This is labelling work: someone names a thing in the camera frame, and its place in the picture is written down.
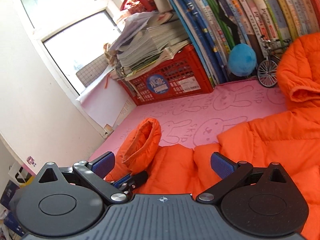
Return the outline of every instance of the orange puffer jacket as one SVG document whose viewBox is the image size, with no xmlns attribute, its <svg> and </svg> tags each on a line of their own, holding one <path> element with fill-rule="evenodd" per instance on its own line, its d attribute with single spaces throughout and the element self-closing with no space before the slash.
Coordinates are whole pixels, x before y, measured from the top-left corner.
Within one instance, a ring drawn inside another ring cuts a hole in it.
<svg viewBox="0 0 320 240">
<path fill-rule="evenodd" d="M 149 179 L 136 193 L 195 197 L 220 180 L 210 166 L 215 151 L 255 167 L 280 162 L 309 205 L 303 236 L 320 239 L 320 33 L 295 40 L 283 55 L 277 76 L 288 111 L 238 124 L 218 135 L 219 143 L 195 149 L 160 147 L 160 125 L 146 119 L 119 149 L 106 180 L 146 170 Z"/>
</svg>

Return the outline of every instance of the blue ball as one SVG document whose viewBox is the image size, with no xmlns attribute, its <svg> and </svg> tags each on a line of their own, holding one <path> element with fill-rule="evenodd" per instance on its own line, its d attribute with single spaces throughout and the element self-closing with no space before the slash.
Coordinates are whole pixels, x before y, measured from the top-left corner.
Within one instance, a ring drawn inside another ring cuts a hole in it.
<svg viewBox="0 0 320 240">
<path fill-rule="evenodd" d="M 257 56 L 247 44 L 240 43 L 230 52 L 228 67 L 238 77 L 248 76 L 257 65 Z"/>
</svg>

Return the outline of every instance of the silver screw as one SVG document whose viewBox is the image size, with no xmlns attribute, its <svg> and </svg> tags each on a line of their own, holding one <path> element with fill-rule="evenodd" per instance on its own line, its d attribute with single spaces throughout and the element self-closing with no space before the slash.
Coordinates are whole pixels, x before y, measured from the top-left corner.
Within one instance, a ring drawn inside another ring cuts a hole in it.
<svg viewBox="0 0 320 240">
<path fill-rule="evenodd" d="M 214 200 L 214 195 L 211 193 L 202 193 L 199 195 L 199 199 L 202 201 L 211 201 Z"/>
<path fill-rule="evenodd" d="M 123 193 L 114 193 L 111 195 L 111 199 L 117 202 L 124 201 L 126 198 L 127 196 Z"/>
</svg>

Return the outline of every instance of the row of books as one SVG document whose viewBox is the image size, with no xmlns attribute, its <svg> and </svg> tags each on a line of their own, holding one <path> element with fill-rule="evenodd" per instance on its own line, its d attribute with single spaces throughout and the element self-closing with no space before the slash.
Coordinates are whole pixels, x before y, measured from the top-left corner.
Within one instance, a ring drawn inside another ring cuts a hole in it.
<svg viewBox="0 0 320 240">
<path fill-rule="evenodd" d="M 258 63 L 266 51 L 260 37 L 284 40 L 319 32 L 320 0 L 169 0 L 195 46 L 212 85 L 232 80 L 228 55 L 235 38 L 221 20 L 223 13 L 238 27 L 241 43 L 251 46 Z"/>
</svg>

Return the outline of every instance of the black round disc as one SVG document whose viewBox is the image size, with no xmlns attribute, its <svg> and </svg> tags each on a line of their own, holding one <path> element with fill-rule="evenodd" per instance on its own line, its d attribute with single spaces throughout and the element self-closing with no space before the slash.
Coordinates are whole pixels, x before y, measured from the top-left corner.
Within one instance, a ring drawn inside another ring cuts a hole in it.
<svg viewBox="0 0 320 240">
<path fill-rule="evenodd" d="M 16 208 L 22 227 L 35 235 L 77 234 L 92 226 L 104 211 L 100 196 L 85 187 L 66 183 L 54 190 L 50 182 L 41 186 L 41 193 L 21 198 Z"/>
<path fill-rule="evenodd" d="M 225 218 L 255 236 L 281 237 L 299 231 L 308 216 L 300 197 L 281 188 L 282 183 L 237 188 L 221 202 Z"/>
</svg>

